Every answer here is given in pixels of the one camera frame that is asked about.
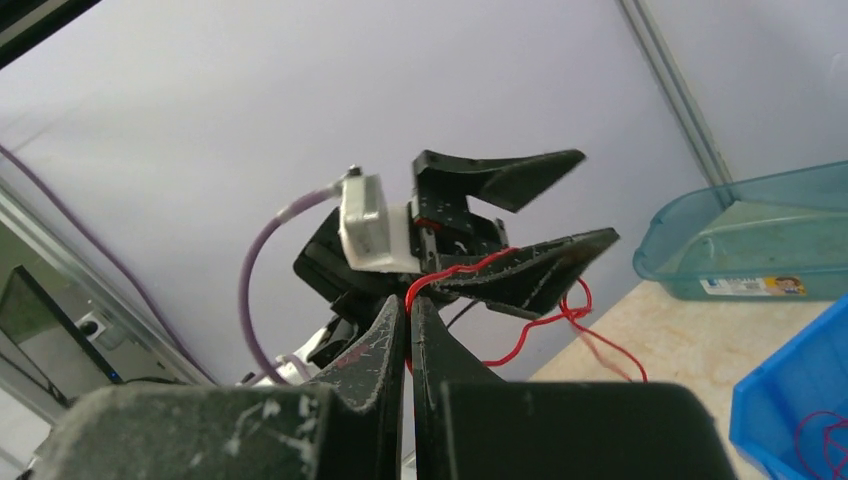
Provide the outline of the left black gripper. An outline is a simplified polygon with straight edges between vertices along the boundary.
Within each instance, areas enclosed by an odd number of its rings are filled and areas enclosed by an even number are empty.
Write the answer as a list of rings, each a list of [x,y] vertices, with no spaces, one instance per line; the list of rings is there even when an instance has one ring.
[[[528,157],[475,159],[423,151],[412,164],[410,221],[425,262],[442,256],[487,256],[508,246],[502,223],[470,210],[476,198],[516,213],[586,159],[576,149]],[[433,284],[439,308],[465,298],[492,311],[539,319],[551,311],[620,235],[604,228],[520,247],[481,270]]]

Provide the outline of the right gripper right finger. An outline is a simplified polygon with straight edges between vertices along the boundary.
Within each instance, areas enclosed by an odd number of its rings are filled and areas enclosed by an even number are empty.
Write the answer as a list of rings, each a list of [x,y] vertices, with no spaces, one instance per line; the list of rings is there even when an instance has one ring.
[[[511,382],[426,298],[410,309],[421,479],[731,479],[711,414],[687,388]]]

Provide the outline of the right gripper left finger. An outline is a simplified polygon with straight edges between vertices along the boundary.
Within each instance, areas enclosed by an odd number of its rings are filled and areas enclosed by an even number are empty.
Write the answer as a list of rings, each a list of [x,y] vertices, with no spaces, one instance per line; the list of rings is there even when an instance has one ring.
[[[406,320],[371,328],[297,386],[104,387],[50,434],[37,479],[397,479]]]

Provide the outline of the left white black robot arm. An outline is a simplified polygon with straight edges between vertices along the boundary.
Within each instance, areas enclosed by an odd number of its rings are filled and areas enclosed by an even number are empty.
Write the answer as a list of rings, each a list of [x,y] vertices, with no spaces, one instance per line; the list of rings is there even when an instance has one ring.
[[[422,294],[436,306],[460,298],[526,320],[555,308],[588,266],[618,241],[613,228],[513,247],[498,219],[473,213],[478,199],[516,213],[575,169],[578,150],[503,159],[422,152],[412,164],[413,192],[403,204],[385,198],[378,176],[352,167],[337,181],[279,211],[250,246],[239,278],[242,331],[264,377],[277,368],[261,350],[250,316],[249,288],[272,234],[309,208],[334,207],[294,261],[295,274],[326,300],[333,318],[307,362],[324,368],[373,324],[385,300],[431,276]]]

